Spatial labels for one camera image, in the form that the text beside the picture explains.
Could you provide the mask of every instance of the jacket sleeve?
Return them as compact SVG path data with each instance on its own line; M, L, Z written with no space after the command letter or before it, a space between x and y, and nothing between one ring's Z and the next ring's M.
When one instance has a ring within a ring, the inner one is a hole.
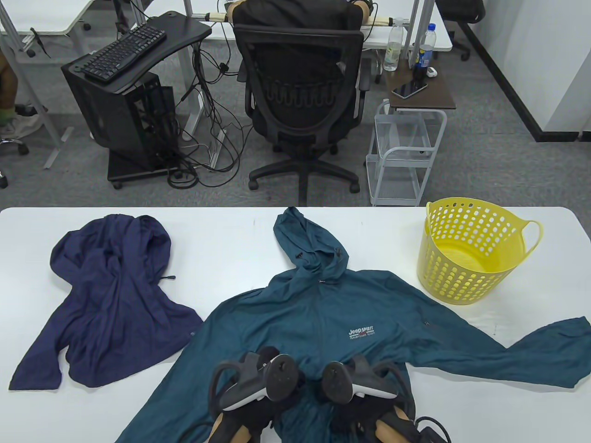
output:
M415 295L420 317L405 326L404 339L404 360L413 366L568 388L591 372L591 325L585 317L544 326L505 348L398 277L387 285Z
M244 352L226 301L209 315L116 443L204 441L213 423L208 394L214 369Z
M61 383L59 352L70 344L70 330L80 318L80 307L68 295L53 312L22 361L18 364L9 390L57 389Z

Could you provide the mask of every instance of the white table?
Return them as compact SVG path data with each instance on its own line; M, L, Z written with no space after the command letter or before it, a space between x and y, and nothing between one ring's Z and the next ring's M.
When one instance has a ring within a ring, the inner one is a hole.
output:
M34 28L39 35L68 34L77 54L88 54L89 49L77 23L92 2L93 0L2 0L16 32L26 36L23 44L14 41L14 36L9 32L11 44L15 49L22 50L32 41L31 28Z
M223 0L219 1L219 10L223 12L224 4ZM379 3L378 16L380 17L402 17L410 19L411 11L413 9L414 0L382 0ZM216 12L217 11L217 0L191 0L194 13L205 13L205 12ZM413 36L411 43L417 35L418 22L421 17L421 11L423 8L423 0L419 3L416 25L413 29ZM145 13L149 16L159 16L167 11L177 11L181 14L185 14L185 7L183 0L154 0L150 6L146 8ZM447 35L445 25L437 5L433 8L433 14L431 16L431 22L436 24L437 42L435 46L436 51L450 51L452 49L452 42ZM228 23L216 23L212 28L212 33L208 37L212 40L224 40L223 30L226 31L226 36L229 41L236 40L232 27ZM390 33L389 27L374 27L371 35L367 41L363 44L365 49L386 49L388 44L388 34Z
M540 246L487 298L466 307L449 306L505 346L553 321L591 318L591 242L574 214L563 208L511 210L544 224ZM69 292L69 285L49 268L51 249L68 230L110 213L156 217L173 245L165 275L177 276L161 286L173 301L193 307L204 318L221 301L266 286L276 273L292 267L272 231L282 212L283 208L22 208L0 213L0 441L113 442L177 357L125 380L88 389L68 377L62 353L59 390L8 392L17 364ZM424 208L302 212L343 243L350 269L387 269L420 287L416 261ZM440 420L454 443L589 440L588 380L566 390L436 369L409 370L418 415ZM265 442L278 441L273 432L264 437Z

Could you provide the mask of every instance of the jacket logo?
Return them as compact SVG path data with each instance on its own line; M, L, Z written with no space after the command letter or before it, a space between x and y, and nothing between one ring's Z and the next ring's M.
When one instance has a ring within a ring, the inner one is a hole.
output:
M358 329L351 329L349 331L349 338L351 340L356 340L357 338L367 337L369 335L374 335L374 327L373 326L366 326L364 328Z

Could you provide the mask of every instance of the plastic bottle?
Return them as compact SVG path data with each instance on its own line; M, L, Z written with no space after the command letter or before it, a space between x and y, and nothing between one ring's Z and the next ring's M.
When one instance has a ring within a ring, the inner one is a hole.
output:
M437 35L435 34L435 23L431 23L427 32L421 39L417 61L413 69L414 80L423 80L427 76L427 68L429 67L429 63L431 63L433 48L435 47L436 41Z
M384 70L396 71L398 60L402 51L402 39L404 37L403 18L394 19L394 26L388 36L388 46L386 46L386 55L384 57Z

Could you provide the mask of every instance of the yellow plastic basket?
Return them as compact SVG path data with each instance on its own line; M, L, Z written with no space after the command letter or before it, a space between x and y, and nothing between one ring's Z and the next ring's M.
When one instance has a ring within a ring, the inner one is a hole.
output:
M536 223L540 234L526 250L523 229ZM500 283L538 246L542 225L474 198L451 197L427 203L418 257L418 278L432 296L469 305Z

